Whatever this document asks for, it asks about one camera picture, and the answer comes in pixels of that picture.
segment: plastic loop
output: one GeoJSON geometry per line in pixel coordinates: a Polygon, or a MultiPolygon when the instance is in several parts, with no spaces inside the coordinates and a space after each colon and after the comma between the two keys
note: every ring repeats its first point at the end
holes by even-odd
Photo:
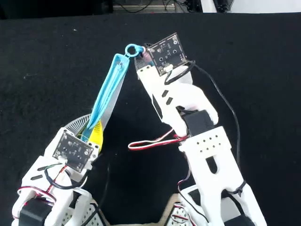
{"type": "Polygon", "coordinates": [[[128,57],[136,57],[136,56],[138,56],[139,53],[143,52],[143,47],[142,46],[138,46],[136,44],[128,44],[126,46],[125,52],[126,52],[126,56],[128,56],[128,57]],[[131,48],[131,47],[133,47],[135,49],[135,53],[134,54],[130,54],[128,52],[128,49],[131,48]]]}

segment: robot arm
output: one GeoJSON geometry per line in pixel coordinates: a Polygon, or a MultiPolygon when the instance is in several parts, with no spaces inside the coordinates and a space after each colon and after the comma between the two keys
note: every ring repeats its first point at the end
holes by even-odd
{"type": "Polygon", "coordinates": [[[179,150],[187,157],[196,182],[195,189],[197,188],[200,194],[201,205],[197,206],[194,202],[192,205],[198,208],[206,219],[187,203],[187,199],[190,198],[188,194],[186,200],[182,201],[190,208],[192,217],[199,226],[230,226],[232,222],[246,221],[246,218],[250,220],[249,225],[265,226],[265,219],[250,186],[239,171],[223,127],[215,127],[218,114],[203,91],[192,84],[190,72],[166,84],[168,74],[169,79],[176,77],[185,71],[187,66],[181,65],[172,71],[160,73],[163,67],[168,70],[177,57],[173,58],[170,53],[177,54],[172,49],[176,48],[173,44],[178,45],[179,40],[176,34],[171,37],[176,40],[174,43],[168,43],[170,38],[166,38],[147,48],[150,54],[145,51],[143,58],[150,61],[148,58],[151,57],[153,62],[157,60],[157,64],[139,68],[137,74],[161,121],[169,124],[178,136],[189,136],[181,142],[179,150]],[[217,168],[215,171],[210,169],[208,159],[214,161],[217,168]],[[239,203],[242,213],[233,207],[234,203],[225,204],[226,200],[221,199],[223,191],[239,203]]]}

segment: circuit board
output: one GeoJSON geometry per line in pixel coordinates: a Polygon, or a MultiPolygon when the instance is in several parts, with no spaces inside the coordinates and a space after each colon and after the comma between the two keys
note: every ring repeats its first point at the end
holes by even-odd
{"type": "Polygon", "coordinates": [[[93,150],[92,146],[64,132],[53,153],[53,157],[56,159],[58,159],[59,156],[62,157],[67,161],[67,166],[80,173],[85,167],[93,150]]]}
{"type": "Polygon", "coordinates": [[[160,76],[187,62],[177,33],[147,47],[147,51],[160,76]]]}

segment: black background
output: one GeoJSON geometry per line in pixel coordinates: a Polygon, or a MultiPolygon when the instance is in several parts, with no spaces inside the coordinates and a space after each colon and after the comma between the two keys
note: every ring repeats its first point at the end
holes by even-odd
{"type": "MultiPolygon", "coordinates": [[[[269,225],[300,225],[301,14],[122,15],[0,21],[1,219],[9,225],[21,178],[59,128],[91,111],[115,53],[178,32],[189,59],[210,72],[241,125],[242,174],[269,225]]],[[[230,111],[193,71],[232,145],[230,111]]],[[[160,123],[133,62],[86,184],[113,223],[157,222],[187,172],[177,145],[130,153],[160,123]]]]}

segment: hole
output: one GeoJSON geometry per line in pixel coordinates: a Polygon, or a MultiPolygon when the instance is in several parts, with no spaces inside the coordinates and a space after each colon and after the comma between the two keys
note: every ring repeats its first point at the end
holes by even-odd
{"type": "Polygon", "coordinates": [[[168,100],[166,101],[166,105],[170,105],[171,101],[173,100],[172,97],[169,97],[168,100]]]}
{"type": "Polygon", "coordinates": [[[215,174],[217,172],[217,165],[214,160],[214,157],[211,156],[211,157],[207,158],[206,162],[208,164],[210,171],[215,174]]]}
{"type": "Polygon", "coordinates": [[[162,93],[162,97],[166,97],[167,94],[168,94],[168,90],[164,90],[164,92],[162,93]]]}
{"type": "Polygon", "coordinates": [[[42,177],[43,177],[43,175],[37,175],[37,176],[34,176],[34,177],[30,178],[30,180],[37,180],[37,179],[40,179],[42,177]]]}

